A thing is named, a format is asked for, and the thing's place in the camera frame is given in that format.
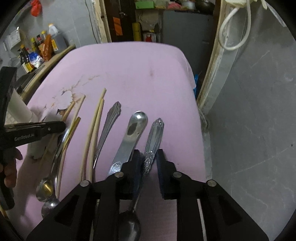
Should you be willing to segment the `person's left hand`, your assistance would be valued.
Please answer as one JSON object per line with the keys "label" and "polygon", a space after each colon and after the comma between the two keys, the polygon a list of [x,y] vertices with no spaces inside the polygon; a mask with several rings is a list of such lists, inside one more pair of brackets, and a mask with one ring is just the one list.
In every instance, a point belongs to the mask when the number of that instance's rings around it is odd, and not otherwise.
{"label": "person's left hand", "polygon": [[22,153],[17,148],[11,148],[4,151],[5,166],[1,164],[1,172],[5,174],[4,184],[8,188],[16,186],[17,169],[16,161],[22,160]]}

